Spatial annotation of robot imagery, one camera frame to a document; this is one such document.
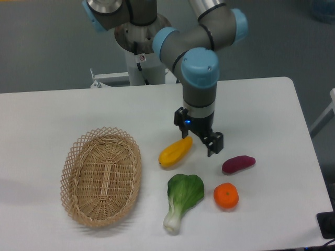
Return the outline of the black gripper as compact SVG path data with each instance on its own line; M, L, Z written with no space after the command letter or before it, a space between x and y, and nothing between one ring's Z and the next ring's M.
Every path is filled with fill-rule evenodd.
M214 113L203 118L194 118L188 115L186 108L180 107L174 113L174 124L179 127L182 133L182 138L188 136L188 132L198 136L202 143L207 147L207 156L219 154L224 148L224 135L221 132L212 130Z

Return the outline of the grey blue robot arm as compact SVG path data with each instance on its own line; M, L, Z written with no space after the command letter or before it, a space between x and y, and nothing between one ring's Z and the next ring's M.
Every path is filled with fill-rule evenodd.
M156 1L82 1L98 31L113 30L123 49L132 86L165 83L169 70L183 86L183 106L174 124L183 136L197 135L208 154L224 147L224 136L212 130L219 60L216 51L248 34L248 21L224 1L190 1L197 26L186 33L158 13Z

